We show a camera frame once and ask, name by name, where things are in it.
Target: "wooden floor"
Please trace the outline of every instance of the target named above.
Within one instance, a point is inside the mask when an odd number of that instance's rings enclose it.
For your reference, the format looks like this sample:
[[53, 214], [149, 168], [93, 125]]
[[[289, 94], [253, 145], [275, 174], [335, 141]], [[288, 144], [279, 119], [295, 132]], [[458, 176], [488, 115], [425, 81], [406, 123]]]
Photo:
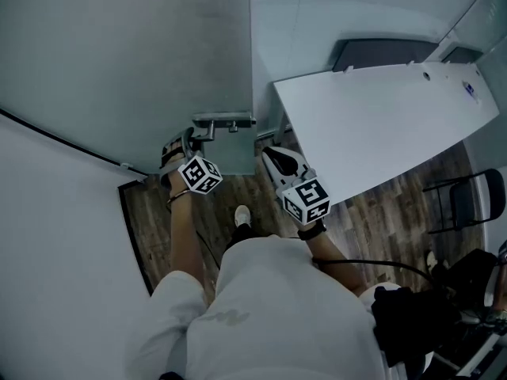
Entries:
[[[274, 201], [273, 187], [262, 165], [260, 153], [268, 145], [269, 139], [256, 143], [255, 176], [224, 177], [223, 183], [209, 195], [195, 196], [196, 228], [206, 242], [201, 243], [201, 248], [210, 300], [218, 275], [216, 263], [220, 263], [231, 239], [234, 210], [239, 204], [252, 211], [252, 225], [259, 234], [297, 236], [291, 217]], [[299, 149], [292, 133], [285, 135], [282, 146]], [[327, 232], [349, 258], [394, 260], [425, 270], [424, 255], [432, 249], [438, 257], [453, 264], [472, 249], [483, 249], [482, 227], [429, 235], [429, 230], [439, 226], [440, 213], [436, 192], [422, 193], [422, 189], [432, 181], [467, 174], [471, 174], [470, 162], [464, 145], [459, 143], [409, 172], [333, 206], [325, 217]], [[155, 288], [170, 270], [168, 193], [160, 187], [157, 177], [149, 177], [124, 194], [142, 269]], [[444, 211], [450, 216], [447, 201]], [[407, 270], [360, 267], [370, 285], [391, 281], [414, 290], [427, 286], [424, 279]]]

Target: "chair backrest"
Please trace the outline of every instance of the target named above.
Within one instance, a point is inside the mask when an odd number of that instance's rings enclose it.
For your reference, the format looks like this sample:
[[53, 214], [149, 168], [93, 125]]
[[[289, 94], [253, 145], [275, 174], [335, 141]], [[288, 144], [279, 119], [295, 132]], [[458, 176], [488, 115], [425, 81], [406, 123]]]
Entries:
[[497, 219], [505, 209], [504, 178], [496, 169], [486, 170], [484, 176], [490, 191], [490, 219]]

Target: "shirt sleeve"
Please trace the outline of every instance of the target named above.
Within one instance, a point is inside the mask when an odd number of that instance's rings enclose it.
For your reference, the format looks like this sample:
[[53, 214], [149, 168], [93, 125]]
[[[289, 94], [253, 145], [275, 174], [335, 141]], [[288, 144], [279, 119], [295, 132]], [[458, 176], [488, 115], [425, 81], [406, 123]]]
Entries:
[[125, 351], [127, 378], [158, 380], [190, 323], [206, 311], [204, 289], [185, 272], [171, 272], [158, 284], [135, 323]]

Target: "black watch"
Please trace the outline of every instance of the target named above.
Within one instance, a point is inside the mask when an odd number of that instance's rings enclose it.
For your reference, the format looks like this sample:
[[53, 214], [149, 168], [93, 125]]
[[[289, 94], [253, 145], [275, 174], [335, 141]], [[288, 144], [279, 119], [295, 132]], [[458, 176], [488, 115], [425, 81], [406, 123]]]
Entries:
[[318, 219], [317, 221], [315, 221], [315, 226], [313, 228], [309, 229], [308, 231], [298, 231], [298, 235], [302, 241], [308, 241], [310, 239], [315, 238], [322, 232], [326, 232], [326, 226], [324, 225], [324, 222], [322, 222], [321, 219]]

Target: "chair seat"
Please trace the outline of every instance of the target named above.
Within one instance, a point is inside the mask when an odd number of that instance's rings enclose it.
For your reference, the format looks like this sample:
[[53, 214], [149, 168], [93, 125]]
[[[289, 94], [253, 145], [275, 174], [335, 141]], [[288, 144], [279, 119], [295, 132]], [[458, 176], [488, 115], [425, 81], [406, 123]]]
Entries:
[[475, 220], [474, 196], [471, 181], [454, 184], [449, 191], [452, 219], [456, 229], [469, 226]]

